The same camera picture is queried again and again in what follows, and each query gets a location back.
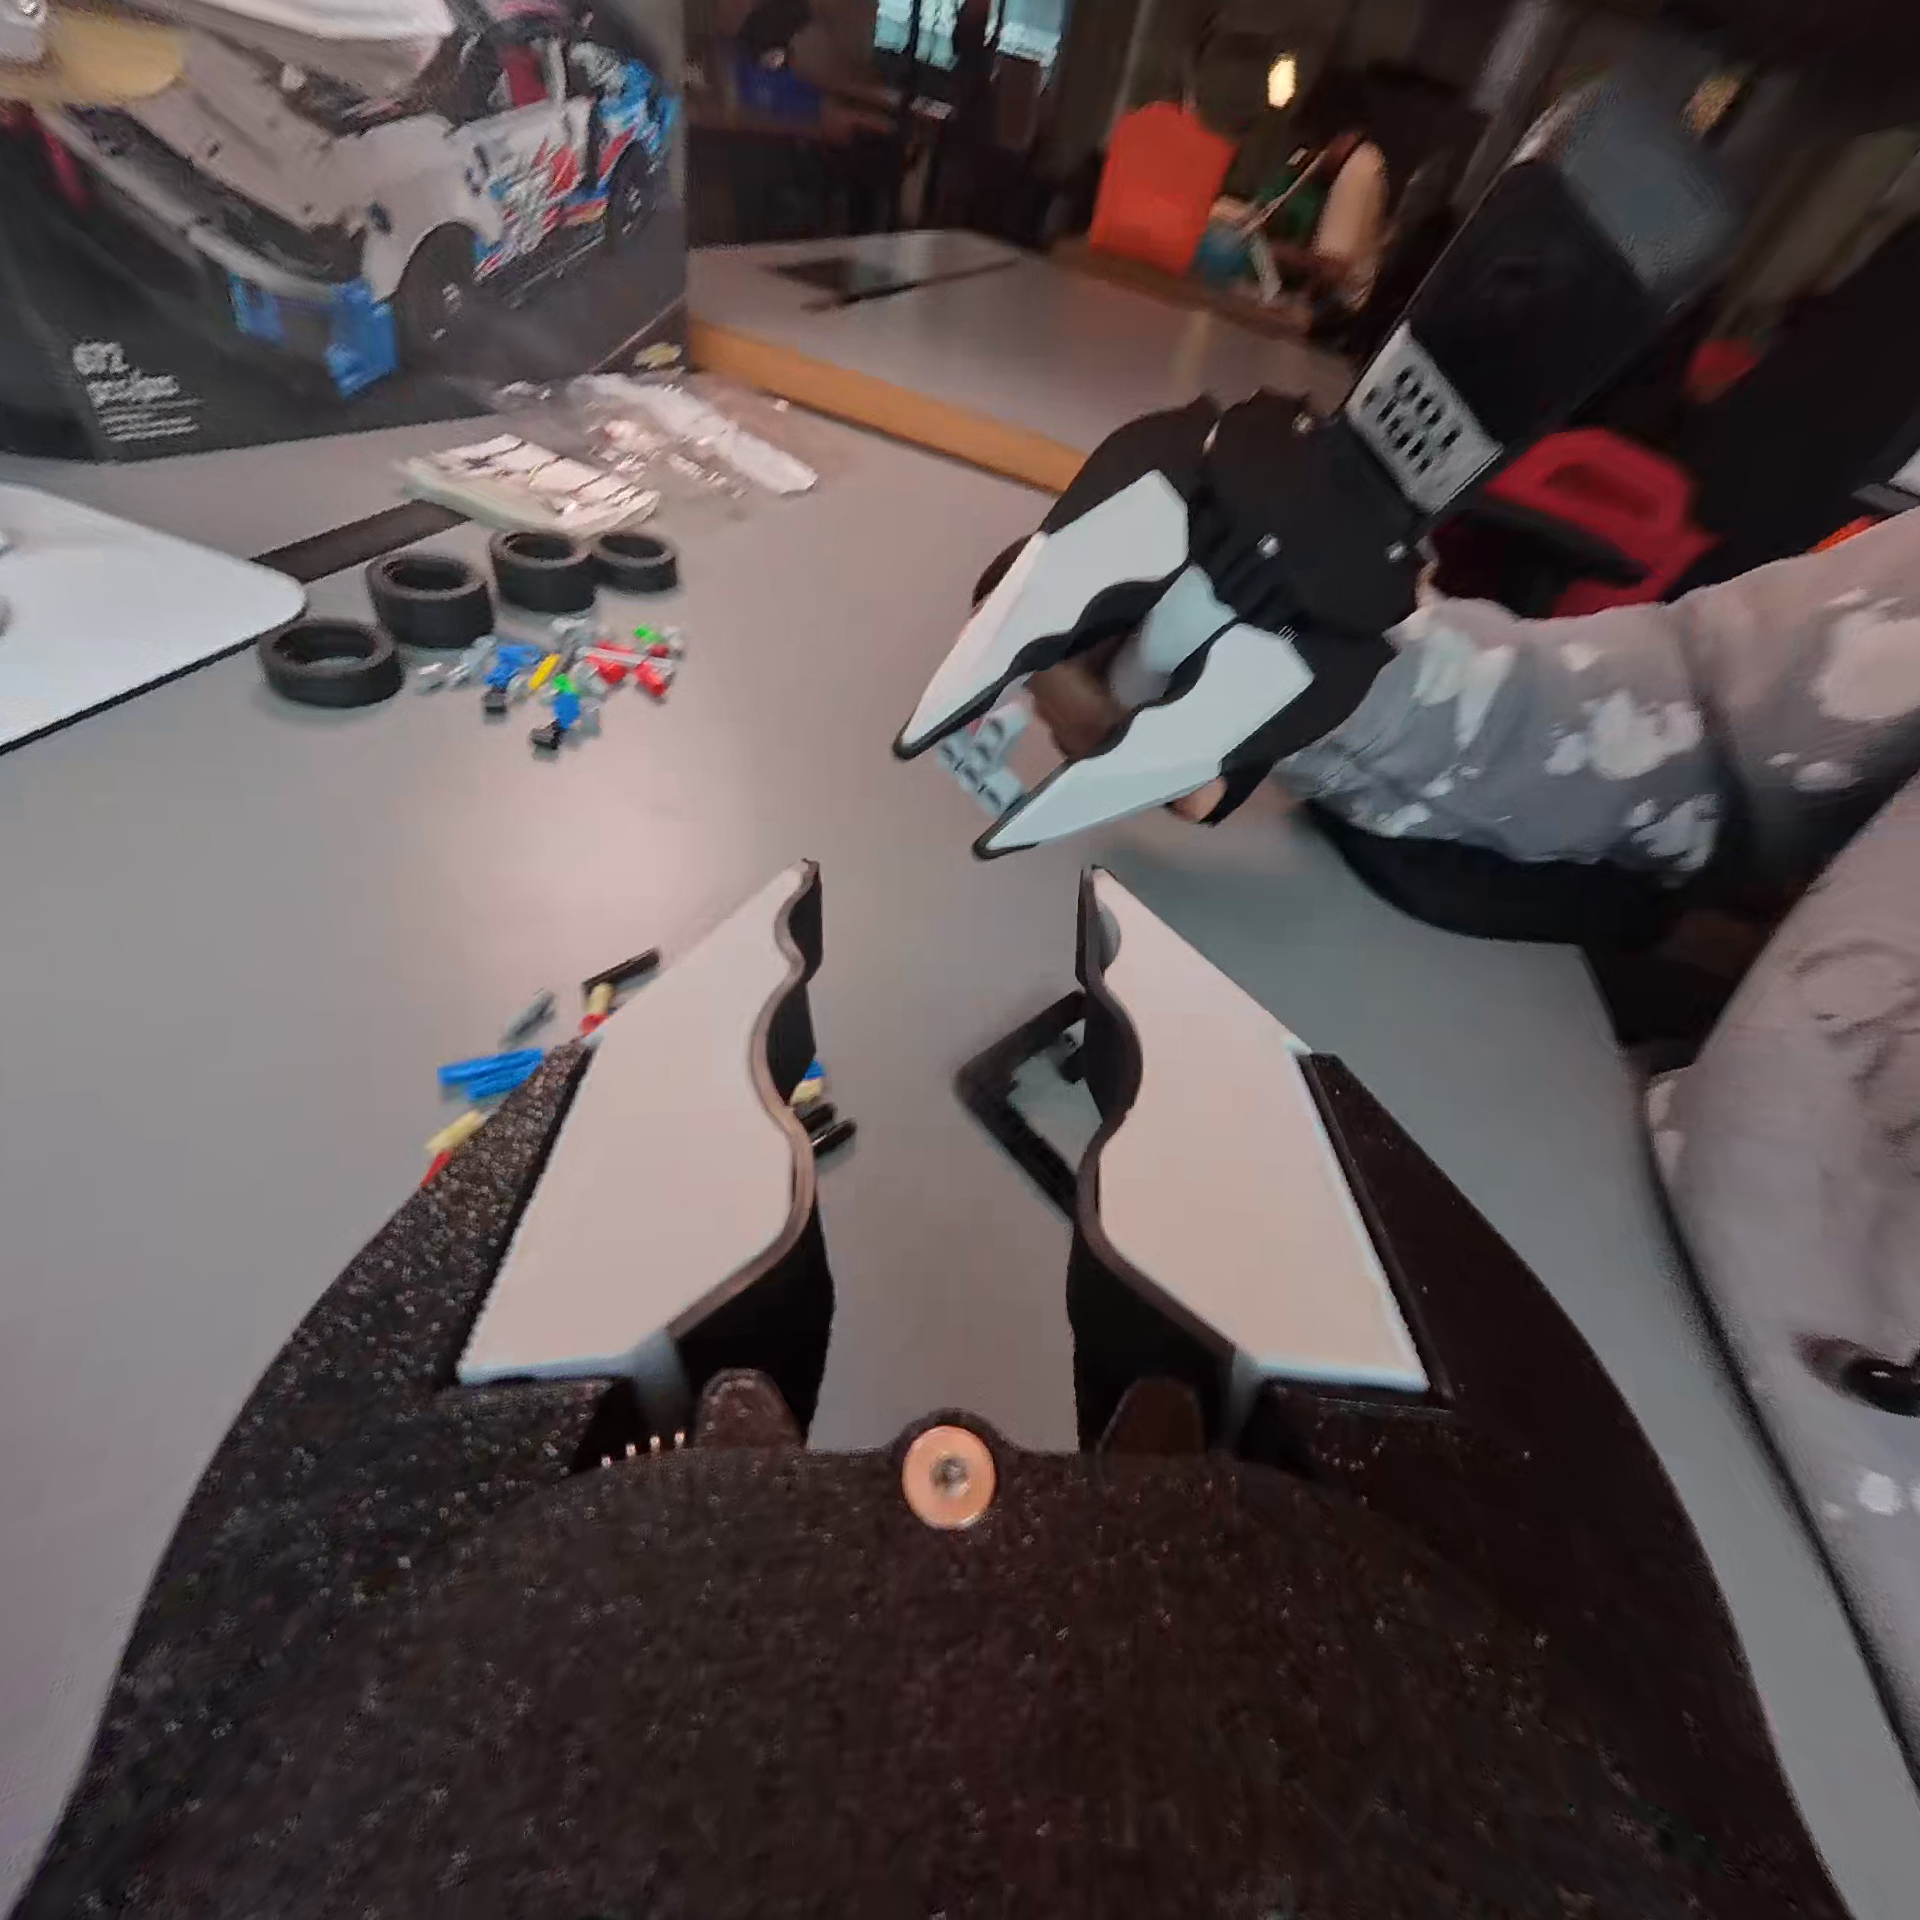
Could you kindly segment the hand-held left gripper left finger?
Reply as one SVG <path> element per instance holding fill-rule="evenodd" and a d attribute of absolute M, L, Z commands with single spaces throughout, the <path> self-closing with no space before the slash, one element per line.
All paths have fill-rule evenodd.
<path fill-rule="evenodd" d="M 798 1088 L 823 874 L 792 862 L 593 1030 L 461 1389 L 612 1383 L 643 1444 L 756 1369 L 808 1435 L 836 1287 Z"/>

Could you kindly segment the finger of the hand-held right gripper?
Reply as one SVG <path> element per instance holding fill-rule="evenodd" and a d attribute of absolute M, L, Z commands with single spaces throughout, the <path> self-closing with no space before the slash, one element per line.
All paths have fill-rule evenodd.
<path fill-rule="evenodd" d="M 996 708 L 998 691 L 1139 625 L 1188 562 L 1188 502 L 1142 471 L 1053 533 L 1035 533 L 979 598 L 894 739 L 917 759 Z"/>
<path fill-rule="evenodd" d="M 1151 729 L 1142 759 L 1168 773 L 1172 793 L 1184 793 L 1215 773 L 1227 779 L 1227 759 L 1313 691 L 1316 679 L 1296 625 L 1270 634 L 1235 618 L 1198 641 L 1184 664 L 1193 664 L 1193 685 L 1142 714 Z M 976 862 L 1068 842 L 1042 842 L 1035 835 L 1029 810 L 1039 787 L 1042 783 L 976 838 Z"/>

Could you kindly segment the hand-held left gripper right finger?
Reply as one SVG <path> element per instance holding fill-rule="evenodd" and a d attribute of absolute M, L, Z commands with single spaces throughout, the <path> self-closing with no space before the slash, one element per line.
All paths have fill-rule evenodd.
<path fill-rule="evenodd" d="M 1076 899 L 1086 1079 L 1070 1178 L 1076 1435 L 1172 1378 L 1235 1449 L 1261 1389 L 1425 1404 L 1419 1318 L 1340 1161 L 1313 1051 L 1111 870 Z"/>

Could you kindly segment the light grey connector block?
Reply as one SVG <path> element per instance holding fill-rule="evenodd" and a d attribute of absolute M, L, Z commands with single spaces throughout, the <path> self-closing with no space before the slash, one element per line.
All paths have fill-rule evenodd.
<path fill-rule="evenodd" d="M 985 804 L 988 817 L 1010 813 L 1024 797 L 1013 752 L 1029 715 L 1029 698 L 1016 694 L 938 741 L 938 764 Z"/>

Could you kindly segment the pile of small connector pins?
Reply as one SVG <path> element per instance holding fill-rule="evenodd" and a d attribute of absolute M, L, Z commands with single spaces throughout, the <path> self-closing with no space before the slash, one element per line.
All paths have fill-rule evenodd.
<path fill-rule="evenodd" d="M 624 995 L 634 995 L 643 981 L 648 981 L 661 966 L 657 951 L 643 951 L 615 966 L 602 966 L 587 974 L 581 981 L 581 1018 L 570 1043 L 587 1048 L 600 1038 L 600 1030 L 612 1022 Z M 499 1051 L 489 1054 L 470 1054 L 461 1062 L 439 1066 L 439 1091 L 461 1097 L 461 1113 L 446 1118 L 432 1138 L 425 1138 L 425 1164 L 421 1164 L 421 1185 L 432 1185 L 457 1152 L 485 1126 L 485 1118 L 515 1091 L 525 1088 L 550 1060 L 550 1048 L 534 1048 L 530 1038 L 557 1022 L 557 995 L 538 991 L 512 1023 Z M 819 1062 L 807 1062 L 792 1097 L 792 1113 L 807 1126 L 807 1138 L 819 1152 L 840 1152 L 856 1138 L 856 1124 L 827 1097 L 827 1073 Z"/>

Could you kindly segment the black building frame assembly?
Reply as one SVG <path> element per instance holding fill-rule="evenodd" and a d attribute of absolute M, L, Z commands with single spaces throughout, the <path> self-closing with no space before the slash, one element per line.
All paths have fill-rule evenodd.
<path fill-rule="evenodd" d="M 1004 1030 L 954 1073 L 961 1110 L 1065 1215 L 1076 1215 L 1076 1178 L 1102 1126 L 1086 1062 L 1081 987 Z"/>

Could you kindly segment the cluster of mixed small parts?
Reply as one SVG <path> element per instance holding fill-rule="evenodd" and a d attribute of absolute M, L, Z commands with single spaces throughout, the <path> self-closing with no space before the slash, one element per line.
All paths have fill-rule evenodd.
<path fill-rule="evenodd" d="M 563 614 L 538 634 L 485 634 L 409 665 L 409 687 L 432 698 L 463 694 L 485 729 L 525 726 L 527 752 L 557 759 L 602 735 L 622 694 L 661 706 L 673 691 L 689 645 L 685 630 L 602 630 Z"/>

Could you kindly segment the person's right forearm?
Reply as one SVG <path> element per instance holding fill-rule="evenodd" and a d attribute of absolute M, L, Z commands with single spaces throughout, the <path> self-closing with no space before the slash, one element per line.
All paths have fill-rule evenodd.
<path fill-rule="evenodd" d="M 1698 586 L 1523 618 L 1431 598 L 1296 800 L 1514 866 L 1804 884 L 1920 766 L 1920 513 Z"/>

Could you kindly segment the grey desk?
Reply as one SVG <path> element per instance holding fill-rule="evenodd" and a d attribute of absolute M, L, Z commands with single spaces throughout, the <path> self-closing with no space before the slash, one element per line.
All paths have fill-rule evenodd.
<path fill-rule="evenodd" d="M 685 674 L 570 753 L 446 691 L 291 708 L 251 653 L 2 753 L 2 1906 L 205 1457 L 412 1192 L 433 1066 L 815 857 L 815 1038 L 856 1118 L 823 1185 L 823 1449 L 938 1404 L 1070 1438 L 1068 1224 L 954 1066 L 1070 987 L 1102 862 L 1340 1054 L 1553 1287 L 1688 1500 L 1842 1901 L 1907 1915 L 1907 1762 L 1694 1318 L 1586 962 L 1399 919 L 1274 793 L 1215 829 L 1151 813 L 979 866 L 979 804 L 892 739 L 1042 502 L 871 434 L 808 441 L 819 494 L 670 522 Z"/>

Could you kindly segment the person's right hand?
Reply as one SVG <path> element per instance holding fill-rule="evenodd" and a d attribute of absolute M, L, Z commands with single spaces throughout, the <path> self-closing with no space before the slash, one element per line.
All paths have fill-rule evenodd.
<path fill-rule="evenodd" d="M 1097 641 L 1087 653 L 1029 679 L 1035 714 L 1059 752 L 1029 810 L 1042 842 L 1087 835 L 1142 810 L 1168 810 L 1182 824 L 1210 824 L 1225 810 L 1227 779 L 1220 773 L 1172 793 L 1168 773 L 1142 759 L 1151 747 L 1142 714 L 1188 685 L 1193 664 L 1157 664 L 1139 634 Z"/>

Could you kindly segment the red chair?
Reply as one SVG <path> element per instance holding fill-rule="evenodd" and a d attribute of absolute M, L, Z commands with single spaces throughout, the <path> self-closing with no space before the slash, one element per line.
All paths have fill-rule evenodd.
<path fill-rule="evenodd" d="M 1717 544 L 1698 518 L 1698 478 L 1602 427 L 1528 447 L 1471 518 L 1503 533 L 1503 577 L 1528 614 L 1659 603 Z"/>

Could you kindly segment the orange bin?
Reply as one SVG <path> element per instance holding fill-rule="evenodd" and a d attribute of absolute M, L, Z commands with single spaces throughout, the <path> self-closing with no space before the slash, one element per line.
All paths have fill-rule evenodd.
<path fill-rule="evenodd" d="M 1235 139 L 1210 129 L 1184 103 L 1149 101 L 1127 109 L 1105 149 L 1087 252 L 1151 275 L 1184 275 L 1230 159 Z"/>

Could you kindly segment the shiny sticker sheet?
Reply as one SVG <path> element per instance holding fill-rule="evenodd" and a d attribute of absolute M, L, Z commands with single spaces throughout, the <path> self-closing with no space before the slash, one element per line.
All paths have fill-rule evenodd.
<path fill-rule="evenodd" d="M 492 533 L 564 538 L 593 538 L 657 513 L 657 487 L 517 434 L 409 454 L 400 487 Z"/>

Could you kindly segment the person's torso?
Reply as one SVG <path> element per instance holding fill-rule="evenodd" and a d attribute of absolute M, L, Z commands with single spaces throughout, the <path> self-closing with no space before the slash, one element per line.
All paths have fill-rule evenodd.
<path fill-rule="evenodd" d="M 1815 876 L 1645 1088 L 1668 1215 L 1914 1762 L 1920 793 Z"/>

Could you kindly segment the black toy car set box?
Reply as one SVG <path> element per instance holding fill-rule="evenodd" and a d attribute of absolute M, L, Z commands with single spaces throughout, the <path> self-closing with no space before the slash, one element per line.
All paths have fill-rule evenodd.
<path fill-rule="evenodd" d="M 2 2 L 2 453 L 477 416 L 685 350 L 685 2 Z"/>

